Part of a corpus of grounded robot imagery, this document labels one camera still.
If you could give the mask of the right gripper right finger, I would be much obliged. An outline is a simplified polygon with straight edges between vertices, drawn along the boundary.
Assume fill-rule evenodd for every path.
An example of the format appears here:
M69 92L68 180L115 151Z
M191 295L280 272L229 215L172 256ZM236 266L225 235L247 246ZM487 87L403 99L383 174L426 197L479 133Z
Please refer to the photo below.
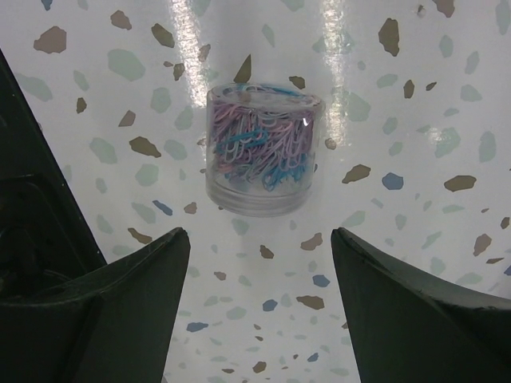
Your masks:
M345 228L331 249L363 382L508 382L510 301L428 274Z

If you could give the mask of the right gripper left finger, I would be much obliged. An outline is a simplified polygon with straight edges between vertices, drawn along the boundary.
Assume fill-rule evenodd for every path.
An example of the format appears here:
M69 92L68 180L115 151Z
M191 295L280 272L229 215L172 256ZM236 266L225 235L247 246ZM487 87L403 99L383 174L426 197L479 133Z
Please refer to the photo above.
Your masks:
M176 228L79 278L4 298L2 381L161 381L189 255Z

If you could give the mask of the clear box of clips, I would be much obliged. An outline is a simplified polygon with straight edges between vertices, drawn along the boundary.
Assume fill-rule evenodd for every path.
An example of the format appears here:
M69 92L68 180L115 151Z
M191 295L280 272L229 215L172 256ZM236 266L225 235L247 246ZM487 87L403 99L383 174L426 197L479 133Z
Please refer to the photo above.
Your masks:
M253 217L286 215L311 192L325 104L277 85L217 85L207 95L206 192Z

